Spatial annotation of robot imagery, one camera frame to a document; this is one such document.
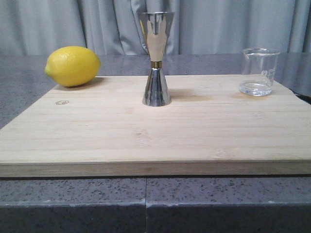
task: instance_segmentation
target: yellow lemon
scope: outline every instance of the yellow lemon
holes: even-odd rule
[[[45,73],[63,86],[78,86],[92,80],[100,67],[101,61],[92,50],[67,46],[51,53]]]

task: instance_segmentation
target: gold band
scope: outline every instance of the gold band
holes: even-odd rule
[[[160,61],[160,62],[151,62],[151,68],[155,68],[155,69],[162,68],[162,61]]]

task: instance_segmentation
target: countertop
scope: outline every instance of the countertop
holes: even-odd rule
[[[150,68],[147,55],[100,59],[99,76],[148,75]],[[242,54],[167,55],[163,70],[239,74],[242,59]],[[44,74],[46,60],[0,56],[0,128],[55,86]],[[311,96],[311,53],[281,54],[276,81]],[[311,232],[310,218],[308,175],[0,179],[0,232],[6,233],[301,233]]]

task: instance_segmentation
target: metal jigger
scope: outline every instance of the metal jigger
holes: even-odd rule
[[[164,106],[171,102],[162,70],[162,60],[173,13],[140,13],[139,19],[151,60],[151,70],[142,102],[153,107]]]

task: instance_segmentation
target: water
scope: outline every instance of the water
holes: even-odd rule
[[[266,96],[271,93],[272,83],[264,80],[246,80],[240,83],[241,92],[251,96]]]

